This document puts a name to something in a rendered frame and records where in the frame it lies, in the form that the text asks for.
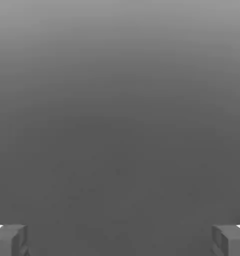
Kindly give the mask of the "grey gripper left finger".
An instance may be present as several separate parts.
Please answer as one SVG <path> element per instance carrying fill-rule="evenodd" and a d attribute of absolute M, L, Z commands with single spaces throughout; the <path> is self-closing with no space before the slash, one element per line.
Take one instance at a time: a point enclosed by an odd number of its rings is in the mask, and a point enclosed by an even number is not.
<path fill-rule="evenodd" d="M 30 256 L 27 225 L 0 224 L 0 256 Z"/>

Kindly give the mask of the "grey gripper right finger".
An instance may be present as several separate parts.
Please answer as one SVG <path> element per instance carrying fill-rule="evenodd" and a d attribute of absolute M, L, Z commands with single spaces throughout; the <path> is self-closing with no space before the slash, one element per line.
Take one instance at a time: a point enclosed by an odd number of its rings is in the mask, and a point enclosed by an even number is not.
<path fill-rule="evenodd" d="M 212 256 L 240 256 L 240 224 L 213 225 Z"/>

